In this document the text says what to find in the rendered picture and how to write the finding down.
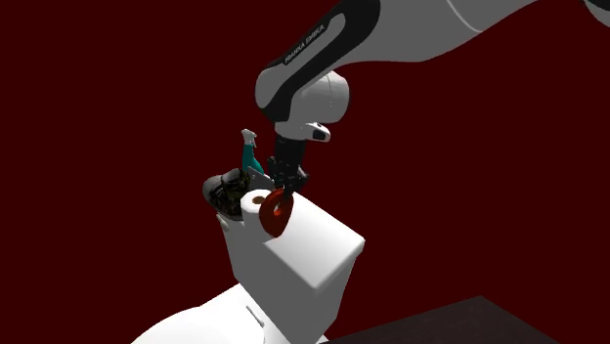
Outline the white toilet paper roll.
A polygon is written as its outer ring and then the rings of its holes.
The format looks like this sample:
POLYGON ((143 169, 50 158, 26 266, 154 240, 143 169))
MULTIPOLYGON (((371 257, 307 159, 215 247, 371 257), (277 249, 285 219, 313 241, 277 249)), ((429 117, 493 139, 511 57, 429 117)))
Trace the white toilet paper roll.
POLYGON ((246 193, 240 200, 242 220, 247 227, 259 226, 259 211, 269 190, 253 190, 246 193))

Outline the grey bowl with dark contents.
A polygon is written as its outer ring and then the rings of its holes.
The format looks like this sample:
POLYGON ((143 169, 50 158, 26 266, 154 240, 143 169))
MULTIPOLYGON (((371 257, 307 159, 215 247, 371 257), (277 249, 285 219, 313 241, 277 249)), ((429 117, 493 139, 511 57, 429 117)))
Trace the grey bowl with dark contents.
POLYGON ((250 177, 240 168, 208 178, 202 185, 205 200, 221 215, 241 221, 240 200, 248 193, 250 177))

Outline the teal spray bottle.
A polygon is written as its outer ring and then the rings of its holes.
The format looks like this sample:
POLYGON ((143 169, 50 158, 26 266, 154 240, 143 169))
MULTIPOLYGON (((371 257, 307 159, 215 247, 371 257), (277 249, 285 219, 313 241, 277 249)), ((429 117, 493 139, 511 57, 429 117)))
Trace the teal spray bottle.
POLYGON ((242 169, 246 171, 249 167, 254 169, 255 171, 264 174, 265 171, 262 168, 260 162, 256 159, 254 154, 254 149, 256 148, 255 138, 256 134, 249 129, 242 129, 241 131, 243 138, 243 147, 242 147, 242 169))

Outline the grey angular object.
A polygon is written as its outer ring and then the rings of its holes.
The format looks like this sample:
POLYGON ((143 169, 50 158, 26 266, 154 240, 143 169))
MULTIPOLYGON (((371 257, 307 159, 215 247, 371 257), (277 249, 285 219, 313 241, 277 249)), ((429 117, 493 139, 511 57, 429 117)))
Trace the grey angular object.
POLYGON ((260 173, 251 166, 247 167, 247 173, 250 178, 249 187, 251 190, 273 191, 275 189, 275 182, 268 175, 260 173))

